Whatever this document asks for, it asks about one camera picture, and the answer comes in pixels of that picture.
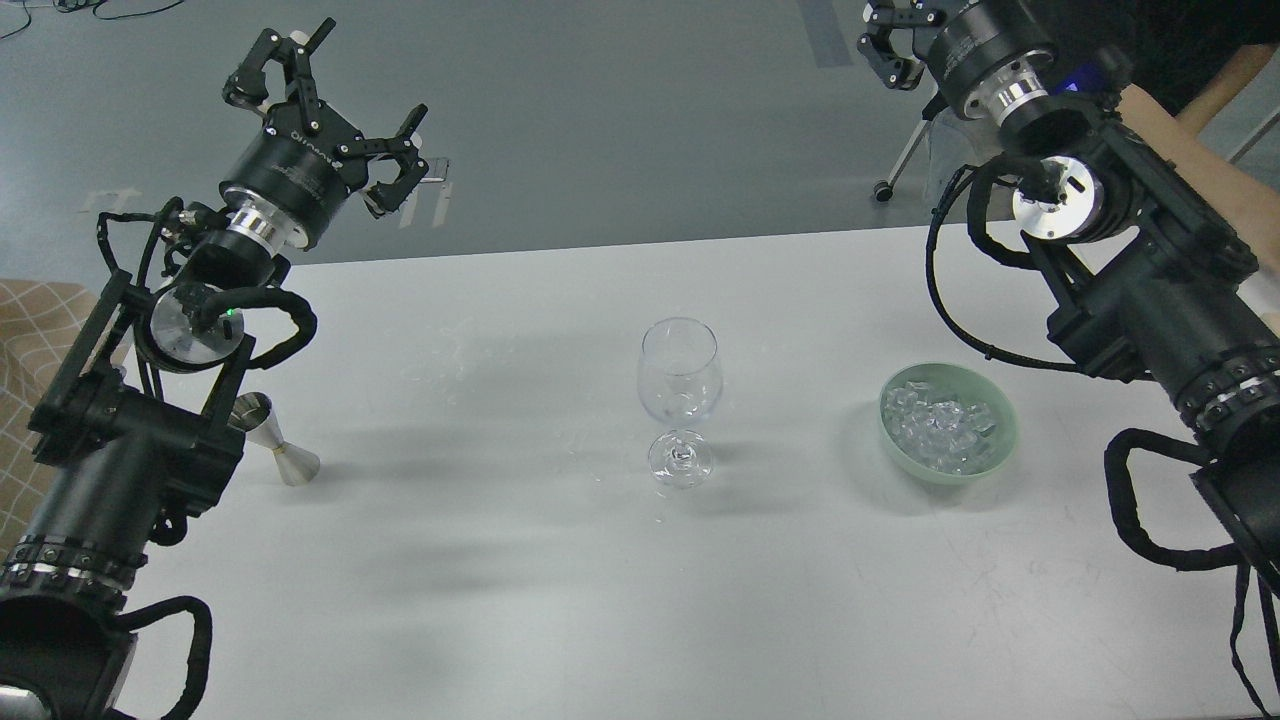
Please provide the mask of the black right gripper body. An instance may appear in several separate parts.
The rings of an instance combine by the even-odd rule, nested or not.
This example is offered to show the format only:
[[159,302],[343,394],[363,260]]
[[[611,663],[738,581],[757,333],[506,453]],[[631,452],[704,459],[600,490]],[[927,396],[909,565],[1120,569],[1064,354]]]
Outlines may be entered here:
[[955,1],[933,14],[925,68],[959,118],[1004,123],[1048,97],[1041,73],[1056,50],[1027,3]]

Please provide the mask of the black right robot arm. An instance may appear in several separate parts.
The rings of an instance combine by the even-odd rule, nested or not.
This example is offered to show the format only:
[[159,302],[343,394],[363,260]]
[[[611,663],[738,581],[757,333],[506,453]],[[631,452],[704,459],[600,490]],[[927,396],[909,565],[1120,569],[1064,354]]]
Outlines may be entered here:
[[[1135,70],[1128,20],[1065,1],[869,1],[863,19],[858,50],[887,88],[929,76],[928,117],[997,132],[997,155],[955,170],[932,211],[934,310],[987,359],[1165,389],[1194,439],[1140,429],[1112,438],[1103,470],[1116,532],[1178,571],[1234,569],[1231,630],[1242,632],[1256,587],[1276,661],[1277,336],[1238,293],[1258,270],[1254,254],[1120,111]],[[1057,304],[1047,336],[1064,361],[998,348],[950,316],[934,251],[959,199],[977,249],[1044,279]],[[1229,544],[1171,550],[1149,538],[1128,468],[1137,448],[1194,468]]]

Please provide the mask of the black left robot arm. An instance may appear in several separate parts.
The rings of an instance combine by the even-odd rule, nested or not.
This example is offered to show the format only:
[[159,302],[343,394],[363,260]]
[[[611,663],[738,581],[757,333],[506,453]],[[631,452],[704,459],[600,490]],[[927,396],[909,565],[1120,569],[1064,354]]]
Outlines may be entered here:
[[284,288],[285,249],[312,249],[355,195],[375,218],[439,174],[415,138],[366,135],[324,100],[314,54],[335,28],[266,28],[221,96],[261,120],[219,186],[220,205],[174,197],[154,213],[100,215],[109,282],[29,428],[49,495],[3,562],[3,716],[119,719],[142,629],[187,614],[184,685],[169,719],[204,698],[212,615],[191,596],[127,610],[150,544],[180,543],[243,457],[247,373],[280,365],[317,333]]

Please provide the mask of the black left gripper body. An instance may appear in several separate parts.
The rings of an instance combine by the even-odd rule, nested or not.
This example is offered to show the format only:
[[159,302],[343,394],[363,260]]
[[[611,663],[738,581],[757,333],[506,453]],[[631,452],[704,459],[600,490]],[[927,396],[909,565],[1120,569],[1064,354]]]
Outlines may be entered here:
[[333,108],[323,105],[306,120],[300,105],[273,105],[262,128],[219,184],[221,197],[253,196],[284,213],[297,227],[288,243],[310,250],[346,200],[369,182],[367,167],[339,154],[364,138]]

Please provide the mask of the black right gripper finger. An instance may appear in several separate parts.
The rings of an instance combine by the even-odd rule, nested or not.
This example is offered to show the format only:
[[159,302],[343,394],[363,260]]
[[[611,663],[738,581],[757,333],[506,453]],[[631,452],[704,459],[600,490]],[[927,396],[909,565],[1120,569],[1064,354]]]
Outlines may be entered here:
[[915,29],[942,26],[948,10],[942,1],[867,1],[869,28]]
[[910,31],[911,40],[916,40],[924,38],[932,29],[932,22],[867,22],[858,38],[858,51],[886,88],[911,91],[919,85],[925,64],[916,50],[901,54],[891,36]]

